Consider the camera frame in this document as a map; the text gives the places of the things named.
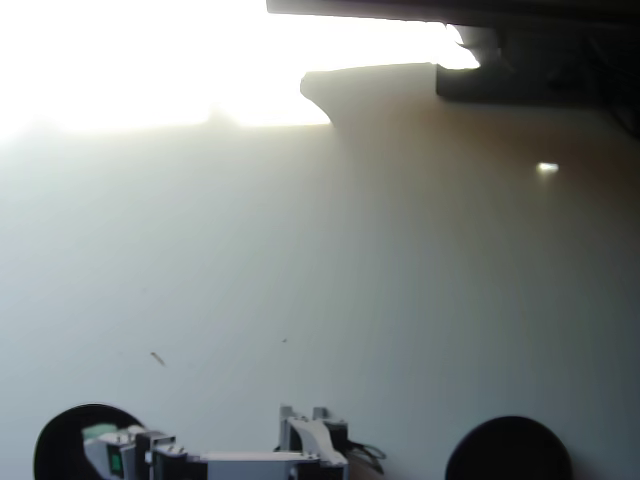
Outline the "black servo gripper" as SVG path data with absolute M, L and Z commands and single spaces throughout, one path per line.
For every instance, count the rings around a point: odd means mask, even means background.
M 135 480 L 135 435 L 107 433 L 103 441 L 92 438 L 83 442 L 85 457 L 97 475 L 105 479 Z

